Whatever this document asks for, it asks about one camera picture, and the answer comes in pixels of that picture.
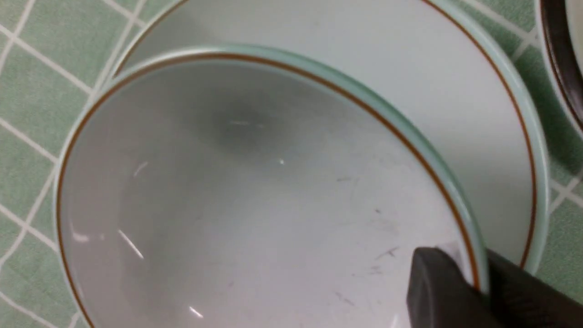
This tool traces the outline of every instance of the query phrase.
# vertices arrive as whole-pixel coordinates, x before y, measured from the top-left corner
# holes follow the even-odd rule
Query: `white ceramic bowl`
[[[454,245],[488,290],[452,174],[391,105],[270,48],[165,55],[89,106],[55,214],[98,327],[406,327],[418,246]]]

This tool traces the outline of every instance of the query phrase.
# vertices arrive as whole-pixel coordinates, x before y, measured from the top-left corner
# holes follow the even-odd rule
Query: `bowl rim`
[[[486,248],[480,233],[479,225],[455,175],[450,171],[445,161],[433,148],[431,143],[419,132],[419,130],[394,106],[378,96],[359,81],[302,55],[275,48],[252,46],[245,44],[225,44],[219,46],[197,46],[180,51],[172,51],[164,55],[144,61],[111,81],[95,100],[85,107],[82,114],[71,129],[67,141],[59,158],[59,170],[55,175],[53,193],[53,215],[55,235],[59,247],[61,268],[65,273],[66,285],[77,302],[81,312],[90,327],[95,327],[90,319],[89,312],[83,305],[82,297],[78,291],[78,284],[71,272],[71,266],[66,256],[64,236],[62,233],[61,214],[64,177],[67,168],[71,165],[69,160],[75,150],[77,140],[83,134],[84,128],[93,115],[111,96],[122,92],[132,82],[147,78],[148,75],[181,64],[198,64],[204,61],[230,61],[244,62],[245,64],[267,66],[269,69],[278,70],[284,74],[293,75],[304,82],[312,84],[316,88],[335,93],[352,102],[357,107],[367,112],[372,118],[379,121],[386,129],[396,136],[401,143],[408,148],[425,171],[434,181],[452,212],[455,223],[458,226],[458,241],[461,241],[469,257],[469,267],[472,275],[474,289],[482,294],[489,293],[489,275],[486,257]]]

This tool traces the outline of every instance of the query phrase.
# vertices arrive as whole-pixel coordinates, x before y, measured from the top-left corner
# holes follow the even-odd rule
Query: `green tile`
[[[0,0],[0,25],[14,32],[27,0]]]
[[[508,32],[507,29],[503,28],[495,21],[477,11],[474,9],[474,7],[469,6],[463,0],[452,0],[452,2],[457,4],[478,23],[480,23],[480,25],[486,29],[486,31],[496,40],[496,42],[498,42],[506,54],[511,55],[522,42],[519,37]]]
[[[115,0],[118,4],[129,11],[134,11],[138,0]]]
[[[583,215],[565,200],[550,220],[547,245],[537,276],[560,292],[583,302]]]
[[[52,187],[38,208],[31,226],[50,239],[56,240],[52,217]]]
[[[556,182],[566,186],[571,182],[576,173],[569,171],[563,163],[555,157],[550,158],[550,177]]]
[[[0,53],[2,52],[2,50],[4,50],[4,45],[6,45],[6,40],[7,40],[7,37],[4,34],[0,33]]]
[[[0,204],[26,217],[51,168],[47,158],[0,127]]]
[[[0,257],[12,246],[20,230],[21,228],[18,224],[0,214]]]
[[[545,130],[551,161],[551,177],[567,184],[581,170],[583,142],[571,128],[554,95],[540,51],[529,46],[515,63],[536,104]]]
[[[93,86],[126,25],[99,0],[37,0],[21,38]]]
[[[67,327],[77,312],[57,254],[29,233],[2,267],[0,289],[57,327]]]
[[[79,318],[79,321],[77,321],[77,325],[75,325],[75,328],[89,328],[89,326],[85,322],[85,319]]]
[[[534,0],[478,0],[525,31],[535,27]]]
[[[581,184],[580,182],[575,186],[575,188],[573,188],[573,193],[583,197],[583,184]]]
[[[32,317],[15,310],[0,299],[0,327],[2,328],[47,328]]]
[[[0,90],[0,117],[53,155],[87,100],[85,92],[19,46],[6,60]]]
[[[162,9],[169,6],[171,3],[175,2],[175,0],[148,0],[142,8],[140,13],[140,19],[144,21],[151,20],[156,16]]]

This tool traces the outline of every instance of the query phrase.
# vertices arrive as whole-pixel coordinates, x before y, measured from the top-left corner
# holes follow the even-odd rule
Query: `white plate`
[[[224,42],[306,55],[390,99],[458,176],[488,247],[536,271],[549,201],[540,122],[510,60],[461,10],[445,1],[178,1],[114,72]]]
[[[545,67],[563,114],[583,139],[583,31],[580,0],[537,0],[536,22]]]
[[[412,255],[487,296],[479,228],[403,115],[330,67],[198,47],[116,79],[70,134],[55,208],[98,327],[407,327]]]
[[[583,72],[583,1],[566,0],[567,23],[579,71]]]

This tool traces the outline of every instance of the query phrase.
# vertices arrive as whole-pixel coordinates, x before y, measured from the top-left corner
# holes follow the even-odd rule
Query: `saucer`
[[[245,43],[328,64],[389,99],[470,199],[488,248],[530,273],[548,227],[548,158],[536,109],[496,42],[448,1],[177,1],[114,74],[197,44]]]

